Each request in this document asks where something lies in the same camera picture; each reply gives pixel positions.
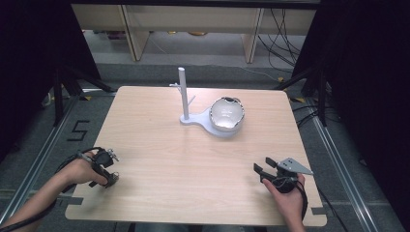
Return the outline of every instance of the black cable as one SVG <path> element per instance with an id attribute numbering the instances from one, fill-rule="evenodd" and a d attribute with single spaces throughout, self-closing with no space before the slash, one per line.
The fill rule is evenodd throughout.
<path id="1" fill-rule="evenodd" d="M 260 36 L 257 36 L 259 41 L 262 42 L 262 44 L 265 46 L 265 48 L 272 54 L 276 55 L 280 60 L 286 62 L 288 65 L 295 67 L 295 64 L 292 63 L 291 61 L 289 61 L 288 59 L 286 59 L 285 57 L 283 57 L 282 55 L 280 55 L 279 53 L 275 52 L 274 50 L 272 50 L 272 47 L 268 47 L 265 42 L 262 40 L 262 38 L 260 38 Z"/>
<path id="2" fill-rule="evenodd" d="M 331 202 L 328 200 L 328 197 L 326 197 L 325 193 L 323 193 L 323 191 L 319 188 L 319 186 L 317 186 L 317 190 L 319 190 L 320 195 L 323 196 L 323 199 L 325 199 L 325 201 L 328 203 L 329 208 L 331 208 L 333 214 L 336 216 L 336 218 L 338 219 L 338 221 L 340 222 L 341 226 L 343 227 L 344 231 L 348 231 L 346 225 L 344 224 L 343 220 L 341 220 L 340 216 L 338 215 L 338 213 L 336 212 L 335 208 L 332 206 Z"/>
<path id="3" fill-rule="evenodd" d="M 305 192 L 305 188 L 304 185 L 302 185 L 301 182 L 298 181 L 299 184 L 301 184 L 301 187 L 298 186 L 298 184 L 295 184 L 296 189 L 298 189 L 298 191 L 301 193 L 302 195 L 302 200 L 303 200 L 303 204 L 302 204 L 302 220 L 305 218 L 305 214 L 307 213 L 308 210 L 308 196 L 307 193 Z"/>
<path id="4" fill-rule="evenodd" d="M 283 49 L 283 50 L 288 51 L 288 52 L 290 53 L 290 56 L 291 56 L 292 59 L 293 59 L 293 62 L 296 62 L 296 58 L 295 58 L 294 54 L 297 54 L 297 55 L 299 55 L 299 54 L 298 54 L 298 53 L 295 53 L 294 51 L 292 51 L 292 49 L 290 48 L 290 45 L 291 45 L 292 47 L 294 47 L 296 50 L 298 50 L 298 51 L 300 51 L 300 50 L 299 50 L 298 48 L 296 48 L 296 47 L 287 39 L 286 22 L 285 22 L 285 16 L 286 16 L 286 11 L 285 11 L 285 9 L 282 9 L 282 22 L 281 22 L 280 26 L 279 26 L 279 24 L 278 24 L 278 21 L 277 21 L 277 19 L 276 19 L 276 17 L 275 17 L 275 14 L 274 14 L 274 11 L 273 11 L 272 9 L 271 9 L 271 14 L 272 14 L 272 17 L 274 18 L 275 24 L 277 25 L 277 28 L 278 28 L 278 34 L 277 34 L 277 36 L 275 37 L 274 44 L 276 43 L 276 40 L 277 40 L 278 36 L 280 35 L 280 36 L 282 37 L 283 41 L 285 42 L 285 44 L 286 44 L 286 46 L 287 46 L 287 49 L 286 49 L 286 48 L 283 48 L 283 47 L 280 47 L 280 46 L 277 45 L 277 44 L 276 44 L 276 46 L 277 46 L 277 47 L 280 47 L 280 48 Z"/>
<path id="5" fill-rule="evenodd" d="M 289 39 L 287 38 L 287 31 L 286 31 L 286 21 L 284 20 L 285 18 L 285 14 L 286 14 L 286 9 L 282 9 L 282 18 L 283 18 L 283 30 L 284 30 L 284 37 L 286 38 L 286 41 L 289 45 L 291 45 L 293 48 L 295 48 L 297 51 L 301 51 L 299 48 L 297 48 L 296 46 L 294 46 Z"/>
<path id="6" fill-rule="evenodd" d="M 310 119 L 312 119 L 314 116 L 318 115 L 318 111 L 315 110 L 311 113 L 309 113 L 308 116 L 306 116 L 305 118 L 299 120 L 298 122 L 296 122 L 296 124 L 298 125 L 298 128 L 300 128 L 303 124 L 305 124 L 306 122 L 308 122 Z"/>

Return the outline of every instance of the wire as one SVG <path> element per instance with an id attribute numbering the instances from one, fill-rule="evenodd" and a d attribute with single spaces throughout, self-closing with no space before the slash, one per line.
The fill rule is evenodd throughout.
<path id="1" fill-rule="evenodd" d="M 335 208 L 332 206 L 331 202 L 328 200 L 328 197 L 326 197 L 325 193 L 323 193 L 323 191 L 320 189 L 320 187 L 318 185 L 317 186 L 317 190 L 319 190 L 320 195 L 323 196 L 323 198 L 325 199 L 325 201 L 328 203 L 329 208 L 331 208 L 333 214 L 336 216 L 336 218 L 338 219 L 338 221 L 340 222 L 341 226 L 343 227 L 344 231 L 348 231 L 346 225 L 344 224 L 343 220 L 341 220 L 340 216 L 338 215 L 337 211 L 335 210 Z"/>
<path id="2" fill-rule="evenodd" d="M 148 40 L 150 40 L 150 42 L 152 42 L 153 45 L 154 45 L 157 49 L 159 49 L 163 54 L 169 55 L 169 53 L 166 52 L 164 49 L 162 49 L 154 40 L 152 40 L 151 38 L 148 38 Z M 172 59 L 169 59 L 169 57 L 166 57 L 166 58 L 169 60 L 169 62 L 171 62 L 171 63 L 173 63 L 173 64 L 175 64 L 175 65 L 189 65 L 189 66 L 197 66 L 197 67 L 207 67 L 207 66 L 210 66 L 210 67 L 213 67 L 213 66 L 214 66 L 214 67 L 223 67 L 223 66 L 219 66 L 219 65 L 194 65 L 194 64 L 190 64 L 190 63 L 177 63 L 177 62 L 173 61 Z M 233 68 L 238 68 L 238 69 L 244 70 L 244 71 L 249 72 L 249 73 L 265 75 L 265 76 L 267 76 L 267 77 L 273 79 L 274 81 L 279 82 L 279 81 L 278 81 L 277 79 L 275 79 L 274 77 L 272 77 L 272 76 L 270 76 L 270 75 L 268 75 L 268 74 L 266 74 L 266 73 L 263 73 L 263 72 L 255 72 L 255 71 L 251 71 L 251 70 L 248 70 L 248 69 L 246 69 L 246 68 L 244 68 L 244 67 L 239 67 L 239 66 L 233 66 Z M 281 71 L 281 72 L 285 72 L 285 73 L 291 73 L 291 72 L 285 71 L 285 70 L 280 70 L 280 69 L 277 69 L 277 70 L 278 70 L 278 71 Z"/>
<path id="3" fill-rule="evenodd" d="M 274 19 L 274 21 L 275 21 L 275 24 L 277 25 L 277 28 L 278 28 L 278 34 L 277 34 L 277 36 L 275 37 L 275 40 L 273 41 L 273 44 L 275 44 L 277 47 L 279 47 L 279 48 L 282 49 L 282 50 L 288 51 L 289 54 L 290 54 L 290 56 L 292 57 L 293 62 L 296 62 L 296 57 L 295 57 L 294 55 L 295 55 L 295 54 L 296 54 L 296 55 L 299 55 L 299 53 L 297 53 L 297 52 L 295 52 L 295 51 L 292 51 L 292 49 L 290 48 L 290 46 L 292 46 L 294 49 L 296 49 L 296 50 L 299 51 L 299 52 L 300 52 L 300 49 L 298 49 L 297 47 L 295 47 L 295 46 L 289 41 L 289 39 L 287 38 L 286 21 L 285 21 L 286 9 L 282 9 L 282 21 L 281 21 L 280 26 L 279 26 L 279 24 L 278 24 L 277 18 L 275 17 L 275 14 L 274 14 L 273 9 L 271 9 L 271 14 L 272 14 L 272 17 L 273 17 L 273 19 Z M 283 48 L 283 47 L 281 47 L 281 46 L 279 46 L 279 45 L 276 44 L 276 40 L 277 40 L 277 38 L 278 38 L 279 35 L 282 37 L 283 41 L 285 42 L 285 44 L 286 44 L 286 46 L 287 46 L 287 49 L 286 49 L 286 48 Z"/>
<path id="4" fill-rule="evenodd" d="M 314 116 L 317 116 L 317 115 L 318 115 L 318 111 L 315 110 L 315 111 L 309 113 L 309 115 L 306 116 L 305 118 L 303 118 L 303 119 L 299 120 L 298 122 L 296 122 L 296 124 L 298 125 L 298 129 L 299 129 L 303 124 L 305 124 L 306 122 L 308 122 L 310 119 L 312 119 Z"/>

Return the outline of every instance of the finger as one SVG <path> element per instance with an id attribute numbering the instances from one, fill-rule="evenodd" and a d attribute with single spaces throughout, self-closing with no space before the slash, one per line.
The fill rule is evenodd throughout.
<path id="1" fill-rule="evenodd" d="M 104 176 L 99 175 L 97 172 L 94 172 L 93 181 L 102 186 L 105 186 L 108 183 L 108 180 L 106 180 Z"/>
<path id="2" fill-rule="evenodd" d="M 277 188 L 268 180 L 263 179 L 262 183 L 265 185 L 266 189 L 268 189 L 268 191 L 273 195 L 277 195 L 279 192 L 277 190 Z"/>
<path id="3" fill-rule="evenodd" d="M 301 173 L 298 173 L 298 181 L 302 184 L 302 186 L 305 185 L 305 176 L 302 175 Z"/>

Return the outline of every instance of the hand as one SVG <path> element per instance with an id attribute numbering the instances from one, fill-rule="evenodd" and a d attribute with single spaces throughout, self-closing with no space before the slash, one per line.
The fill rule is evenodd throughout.
<path id="1" fill-rule="evenodd" d="M 91 152 L 86 153 L 85 155 L 89 157 L 94 156 Z M 95 172 L 91 167 L 91 164 L 84 159 L 73 160 L 61 169 L 56 176 L 62 178 L 67 186 L 72 184 L 84 184 L 91 181 L 104 186 L 108 182 L 104 176 Z"/>
<path id="2" fill-rule="evenodd" d="M 298 174 L 298 181 L 302 186 L 305 185 L 305 177 L 302 174 Z M 303 198 L 301 193 L 296 188 L 288 193 L 280 193 L 270 181 L 263 179 L 262 182 L 274 196 L 278 210 L 283 215 L 290 231 L 305 231 L 302 224 Z"/>

